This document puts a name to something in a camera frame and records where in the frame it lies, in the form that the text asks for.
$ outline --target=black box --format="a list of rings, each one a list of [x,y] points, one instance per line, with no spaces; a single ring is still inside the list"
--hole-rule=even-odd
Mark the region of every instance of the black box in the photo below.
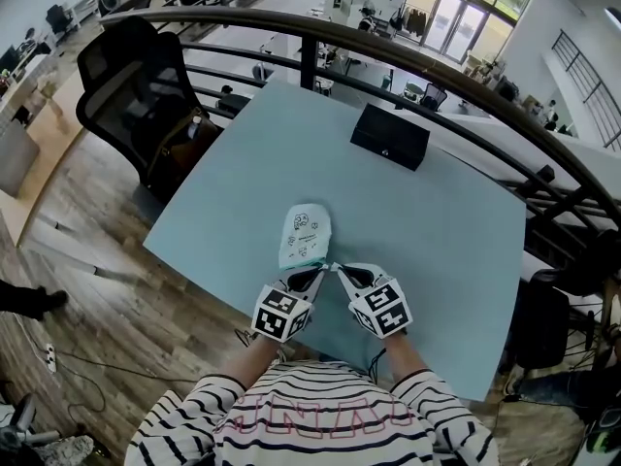
[[[367,105],[351,135],[351,143],[416,171],[425,158],[429,130]]]

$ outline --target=power strip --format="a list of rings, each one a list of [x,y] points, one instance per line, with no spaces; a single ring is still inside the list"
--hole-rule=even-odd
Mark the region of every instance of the power strip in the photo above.
[[[50,373],[56,372],[56,351],[52,344],[46,345],[46,362]]]

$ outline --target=computer monitor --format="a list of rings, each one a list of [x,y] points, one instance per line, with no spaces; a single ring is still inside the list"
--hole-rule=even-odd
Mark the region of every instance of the computer monitor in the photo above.
[[[9,49],[4,52],[4,55],[0,57],[0,73],[2,73],[5,69],[12,73],[18,64],[19,54],[17,53],[15,47],[9,47]]]

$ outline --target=black and white marker cube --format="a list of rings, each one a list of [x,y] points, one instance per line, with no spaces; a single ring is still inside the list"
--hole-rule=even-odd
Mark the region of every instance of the black and white marker cube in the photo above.
[[[351,299],[349,310],[358,322],[379,338],[385,338],[411,323],[408,301],[394,278]]]
[[[252,329],[267,337],[286,342],[304,329],[312,304],[265,285],[254,307]]]

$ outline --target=person's right arm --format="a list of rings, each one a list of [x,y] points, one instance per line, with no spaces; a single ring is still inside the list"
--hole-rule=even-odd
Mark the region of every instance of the person's right arm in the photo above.
[[[499,464],[490,431],[455,397],[445,381],[427,368],[402,332],[384,339],[395,378],[391,390],[434,428],[440,449],[450,450],[466,464]]]

